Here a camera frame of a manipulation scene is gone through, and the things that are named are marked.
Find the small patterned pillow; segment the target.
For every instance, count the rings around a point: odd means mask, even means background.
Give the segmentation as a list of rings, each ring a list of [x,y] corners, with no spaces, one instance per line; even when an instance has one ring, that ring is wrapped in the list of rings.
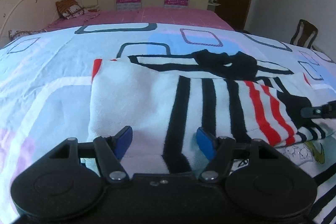
[[[47,32],[45,29],[42,30],[9,30],[9,40],[13,41],[15,39],[24,37],[24,36],[29,36],[29,35],[34,35],[34,34],[42,34]]]

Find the white patterned bed sheet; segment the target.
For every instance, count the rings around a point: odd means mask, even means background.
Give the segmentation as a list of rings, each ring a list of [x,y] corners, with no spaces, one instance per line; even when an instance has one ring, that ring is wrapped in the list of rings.
[[[261,139],[239,143],[228,177],[134,173],[110,184],[88,140],[96,59],[207,50],[306,72],[335,90],[323,53],[260,36],[160,23],[34,34],[1,49],[1,223],[315,223],[313,176]]]

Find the orange striped pillow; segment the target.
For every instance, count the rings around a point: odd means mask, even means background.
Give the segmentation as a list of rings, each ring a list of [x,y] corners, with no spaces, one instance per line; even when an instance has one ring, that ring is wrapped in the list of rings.
[[[84,14],[84,8],[75,0],[61,0],[55,5],[59,15],[64,19],[73,19]]]

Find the striped knit child sweater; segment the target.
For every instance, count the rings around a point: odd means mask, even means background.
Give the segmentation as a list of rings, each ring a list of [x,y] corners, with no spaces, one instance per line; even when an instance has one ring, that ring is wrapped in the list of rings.
[[[130,126],[121,163],[134,174],[204,168],[198,128],[239,143],[261,139],[314,177],[315,223],[335,223],[335,120],[300,114],[333,100],[335,90],[306,72],[242,52],[96,59],[88,140]]]

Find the dark wooden chair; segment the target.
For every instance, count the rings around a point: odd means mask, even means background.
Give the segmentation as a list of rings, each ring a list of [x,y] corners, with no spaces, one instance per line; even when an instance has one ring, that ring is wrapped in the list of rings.
[[[311,49],[317,35],[318,28],[315,25],[311,24],[307,20],[300,19],[297,29],[290,40],[290,44]]]

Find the cream curved headboard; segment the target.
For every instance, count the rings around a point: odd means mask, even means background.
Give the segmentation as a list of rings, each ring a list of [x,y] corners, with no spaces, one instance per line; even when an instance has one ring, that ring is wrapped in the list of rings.
[[[1,46],[9,43],[9,30],[41,30],[59,18],[60,0],[1,0]]]

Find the pink bed mattress cover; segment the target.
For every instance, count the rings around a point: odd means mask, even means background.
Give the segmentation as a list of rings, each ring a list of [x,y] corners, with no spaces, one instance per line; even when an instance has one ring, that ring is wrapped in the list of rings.
[[[227,22],[209,10],[165,9],[161,7],[148,7],[131,11],[87,12],[73,19],[60,18],[46,26],[45,30],[56,31],[71,27],[125,23],[163,23],[233,30]]]

